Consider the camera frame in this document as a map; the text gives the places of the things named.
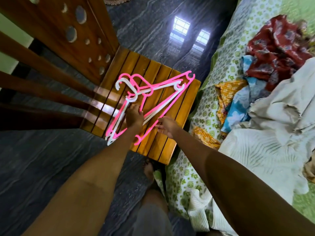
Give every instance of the gray tile floor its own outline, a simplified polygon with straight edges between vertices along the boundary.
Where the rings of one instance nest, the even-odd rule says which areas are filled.
[[[179,71],[192,70],[198,79],[204,80],[235,7],[235,0],[132,0],[108,7],[108,12],[124,47]],[[94,87],[49,50],[45,49],[42,55]],[[27,78],[85,99],[34,70]],[[79,109],[19,93],[12,102],[81,113]],[[104,139],[79,129],[0,132],[0,235],[22,234],[63,182],[105,146]],[[143,161],[143,156],[129,152],[100,235],[130,232],[124,222],[148,186],[142,172]],[[182,229],[187,224],[176,219],[172,222]]]

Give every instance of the black baseboard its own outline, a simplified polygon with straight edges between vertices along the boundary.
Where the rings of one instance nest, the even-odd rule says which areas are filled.
[[[41,43],[37,39],[34,39],[29,46],[29,49],[35,52],[37,55],[40,55],[42,53],[43,48],[44,48],[44,44]],[[30,70],[31,70],[31,67],[19,62],[11,75],[22,78],[22,79],[26,79]],[[16,93],[15,90],[2,88],[0,91],[0,102],[10,103],[15,93]]]

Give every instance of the green and white fabric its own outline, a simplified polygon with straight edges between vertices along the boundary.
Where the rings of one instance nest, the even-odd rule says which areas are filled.
[[[278,14],[287,14],[291,21],[307,20],[308,32],[315,33],[314,10],[313,0],[241,0],[212,57],[211,71],[200,90],[202,96],[198,108],[190,118],[190,131],[196,125],[222,141],[221,125],[216,117],[219,104],[214,85],[242,78],[240,59],[245,55],[245,47],[266,21]],[[313,222],[315,211],[309,208],[310,204],[315,205],[314,186],[311,185],[308,194],[294,197],[294,207]],[[198,230],[203,228],[202,231],[206,231],[214,224],[213,209],[208,204],[202,211],[193,210],[191,213],[191,208],[189,209],[191,191],[195,189],[199,191],[200,198],[207,192],[205,184],[181,151],[176,161],[166,167],[166,198],[170,210],[191,219],[193,226],[195,225]],[[205,223],[204,215],[207,216],[208,225]]]

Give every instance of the hand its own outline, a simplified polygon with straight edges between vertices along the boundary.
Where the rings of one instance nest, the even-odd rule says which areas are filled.
[[[127,127],[137,127],[139,131],[142,129],[144,122],[143,111],[139,111],[140,106],[133,104],[126,113]]]
[[[164,116],[163,118],[158,119],[161,123],[160,125],[156,125],[158,128],[158,132],[165,134],[168,138],[173,139],[174,133],[181,129],[181,127],[176,123],[174,119],[170,117]]]

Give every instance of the hanger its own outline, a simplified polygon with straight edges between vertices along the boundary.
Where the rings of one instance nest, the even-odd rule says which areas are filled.
[[[144,115],[144,124],[146,124],[153,116],[155,116],[158,112],[160,112],[165,106],[169,104],[169,106],[163,111],[163,113],[159,116],[159,118],[163,117],[167,111],[171,108],[171,106],[176,102],[176,100],[180,97],[180,95],[187,89],[187,87],[191,84],[191,82],[195,79],[195,74],[193,74],[193,77],[190,78],[188,74],[191,73],[191,71],[187,71],[183,74],[177,75],[173,78],[170,78],[168,80],[165,80],[158,84],[150,84],[147,80],[145,80],[141,75],[139,74],[133,74],[129,75],[127,73],[121,74],[118,78],[118,80],[115,83],[116,90],[118,91],[120,89],[120,84],[125,83],[132,92],[128,91],[128,95],[126,96],[126,99],[120,108],[118,114],[116,115],[113,122],[108,127],[106,133],[105,133],[105,139],[107,140],[107,145],[109,146],[111,143],[113,143],[121,134],[124,133],[124,131],[127,130],[125,128],[119,133],[116,133],[116,130],[121,122],[121,120],[124,117],[125,111],[129,105],[129,103],[133,103],[138,99],[139,95],[143,95],[143,99],[140,105],[140,111],[142,111],[142,108],[144,106],[144,103],[147,99],[147,97],[151,96],[153,94],[154,90],[158,90],[161,88],[166,88],[173,86],[175,89],[175,92],[171,94],[167,99],[165,99],[163,102],[161,102],[159,105],[152,108],[149,112],[147,112]],[[186,76],[188,79],[188,83],[183,83],[181,86],[183,79],[180,79],[181,77]],[[140,78],[146,86],[139,87],[136,81],[134,80],[135,77]],[[147,131],[144,133],[144,135],[141,137],[139,135],[136,135],[138,138],[138,141],[134,144],[135,146],[139,145],[141,141],[150,133],[150,131],[156,126],[158,123],[158,120],[156,120],[153,125],[147,129]]]

